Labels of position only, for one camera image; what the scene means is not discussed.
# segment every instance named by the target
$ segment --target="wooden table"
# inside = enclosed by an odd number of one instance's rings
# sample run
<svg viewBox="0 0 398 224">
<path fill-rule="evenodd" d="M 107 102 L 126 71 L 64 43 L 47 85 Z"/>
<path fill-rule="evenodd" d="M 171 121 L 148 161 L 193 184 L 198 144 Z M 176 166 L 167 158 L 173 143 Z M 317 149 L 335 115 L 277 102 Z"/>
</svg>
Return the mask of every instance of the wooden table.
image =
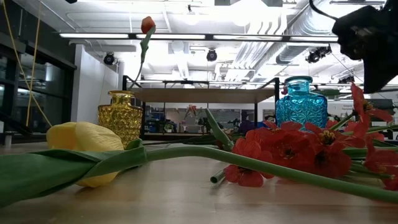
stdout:
<svg viewBox="0 0 398 224">
<path fill-rule="evenodd" d="M 397 205 L 288 180 L 268 180 L 261 188 L 211 184 L 210 176 L 225 166 L 199 157 L 151 162 L 105 187 L 74 185 L 0 209 L 0 223 L 398 223 Z"/>
</svg>

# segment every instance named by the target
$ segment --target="vase neck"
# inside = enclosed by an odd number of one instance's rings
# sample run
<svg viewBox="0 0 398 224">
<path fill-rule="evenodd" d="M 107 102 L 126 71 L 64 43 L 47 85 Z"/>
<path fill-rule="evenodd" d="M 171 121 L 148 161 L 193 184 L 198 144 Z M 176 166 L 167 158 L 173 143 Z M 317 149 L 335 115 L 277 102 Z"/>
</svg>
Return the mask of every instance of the vase neck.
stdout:
<svg viewBox="0 0 398 224">
<path fill-rule="evenodd" d="M 309 93 L 310 83 L 307 80 L 292 80 L 287 83 L 288 94 L 292 93 Z"/>
<path fill-rule="evenodd" d="M 134 97 L 133 93 L 110 91 L 112 96 L 112 105 L 127 105 L 131 106 L 131 99 Z"/>
</svg>

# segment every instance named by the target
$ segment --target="blue glass vase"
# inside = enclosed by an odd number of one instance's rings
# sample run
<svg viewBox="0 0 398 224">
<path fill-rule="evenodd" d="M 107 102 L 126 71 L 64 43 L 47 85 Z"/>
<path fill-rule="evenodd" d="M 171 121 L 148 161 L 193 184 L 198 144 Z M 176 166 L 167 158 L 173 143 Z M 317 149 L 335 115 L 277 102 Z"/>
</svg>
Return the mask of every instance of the blue glass vase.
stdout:
<svg viewBox="0 0 398 224">
<path fill-rule="evenodd" d="M 320 128 L 326 127 L 328 117 L 328 101 L 323 95 L 310 93 L 309 76 L 290 77 L 285 80 L 288 95 L 276 104 L 277 125 L 286 121 L 294 121 L 303 125 L 313 123 Z"/>
</svg>

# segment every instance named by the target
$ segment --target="vase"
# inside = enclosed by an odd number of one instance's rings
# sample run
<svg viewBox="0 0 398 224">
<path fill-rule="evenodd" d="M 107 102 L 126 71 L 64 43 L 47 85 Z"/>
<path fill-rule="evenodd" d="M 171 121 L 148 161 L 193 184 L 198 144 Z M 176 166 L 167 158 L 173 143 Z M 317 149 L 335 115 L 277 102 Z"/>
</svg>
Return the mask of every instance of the vase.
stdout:
<svg viewBox="0 0 398 224">
<path fill-rule="evenodd" d="M 323 95 L 310 92 L 312 78 L 309 76 L 290 77 L 285 80 L 288 95 L 276 104 L 277 125 L 294 121 L 303 125 L 309 122 L 325 128 L 328 117 L 328 101 Z"/>
<path fill-rule="evenodd" d="M 98 106 L 98 124 L 117 134 L 126 148 L 130 141 L 139 138 L 142 108 L 131 106 L 131 91 L 112 90 L 108 95 L 112 96 L 112 104 Z"/>
</svg>

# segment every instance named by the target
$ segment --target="yellow tulip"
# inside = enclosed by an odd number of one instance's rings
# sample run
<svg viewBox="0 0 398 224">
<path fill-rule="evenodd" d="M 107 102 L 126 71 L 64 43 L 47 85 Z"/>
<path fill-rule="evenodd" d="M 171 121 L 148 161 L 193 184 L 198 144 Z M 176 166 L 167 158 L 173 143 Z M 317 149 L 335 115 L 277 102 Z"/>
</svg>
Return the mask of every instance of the yellow tulip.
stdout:
<svg viewBox="0 0 398 224">
<path fill-rule="evenodd" d="M 68 122 L 51 127 L 47 131 L 49 149 L 75 151 L 124 150 L 122 141 L 113 131 L 89 122 Z M 77 182 L 83 187 L 99 187 L 110 183 L 118 174 L 113 172 L 90 177 Z"/>
</svg>

